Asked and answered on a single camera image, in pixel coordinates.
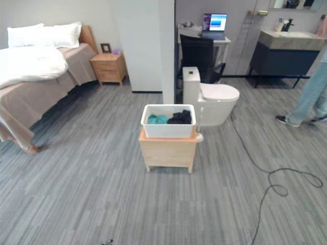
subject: toilet lid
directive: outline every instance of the toilet lid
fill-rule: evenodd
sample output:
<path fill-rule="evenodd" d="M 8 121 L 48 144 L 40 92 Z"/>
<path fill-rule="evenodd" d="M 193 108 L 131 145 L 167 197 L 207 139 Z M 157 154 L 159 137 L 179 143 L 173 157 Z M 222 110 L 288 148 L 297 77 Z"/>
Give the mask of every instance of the toilet lid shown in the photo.
<path fill-rule="evenodd" d="M 226 84 L 200 84 L 203 97 L 206 100 L 236 100 L 240 96 L 240 92 L 232 86 Z"/>

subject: wooden cabinet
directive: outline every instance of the wooden cabinet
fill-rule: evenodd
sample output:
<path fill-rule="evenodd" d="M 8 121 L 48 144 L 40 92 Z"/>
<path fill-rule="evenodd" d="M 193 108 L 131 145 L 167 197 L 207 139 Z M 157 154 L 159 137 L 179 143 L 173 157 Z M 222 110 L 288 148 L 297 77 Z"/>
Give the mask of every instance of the wooden cabinet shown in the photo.
<path fill-rule="evenodd" d="M 196 129 L 193 127 L 191 138 L 148 138 L 142 128 L 139 142 L 147 171 L 150 167 L 187 167 L 193 170 L 196 151 Z"/>
<path fill-rule="evenodd" d="M 91 63 L 100 85 L 106 82 L 123 84 L 123 79 L 127 76 L 123 55 L 98 54 L 91 59 Z"/>

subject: beige bed sheet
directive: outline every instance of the beige bed sheet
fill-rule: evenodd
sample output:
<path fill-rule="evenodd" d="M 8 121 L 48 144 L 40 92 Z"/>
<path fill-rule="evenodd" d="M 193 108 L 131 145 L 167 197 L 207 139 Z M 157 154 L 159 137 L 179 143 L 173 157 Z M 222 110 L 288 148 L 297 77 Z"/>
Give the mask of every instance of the beige bed sheet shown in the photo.
<path fill-rule="evenodd" d="M 16 140 L 23 149 L 31 148 L 34 134 L 29 128 L 75 86 L 97 79 L 90 62 L 96 53 L 88 44 L 81 43 L 78 48 L 59 50 L 69 66 L 61 77 L 0 89 L 1 141 Z"/>

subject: faucet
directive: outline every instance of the faucet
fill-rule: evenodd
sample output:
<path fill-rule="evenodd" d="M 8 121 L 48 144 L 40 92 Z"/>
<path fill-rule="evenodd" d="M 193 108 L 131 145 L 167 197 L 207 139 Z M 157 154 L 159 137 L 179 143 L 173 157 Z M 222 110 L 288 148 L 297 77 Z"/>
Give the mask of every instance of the faucet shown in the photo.
<path fill-rule="evenodd" d="M 282 32 L 288 32 L 289 28 L 294 25 L 292 24 L 292 21 L 293 19 L 288 20 L 288 23 L 283 26 Z"/>

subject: picture frame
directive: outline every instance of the picture frame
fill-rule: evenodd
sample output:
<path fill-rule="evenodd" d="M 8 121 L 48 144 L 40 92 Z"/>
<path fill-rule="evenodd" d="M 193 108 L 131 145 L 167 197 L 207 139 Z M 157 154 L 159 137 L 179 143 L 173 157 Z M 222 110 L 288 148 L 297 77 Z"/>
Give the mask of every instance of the picture frame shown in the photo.
<path fill-rule="evenodd" d="M 111 53 L 111 48 L 109 43 L 100 43 L 102 52 L 104 54 Z"/>

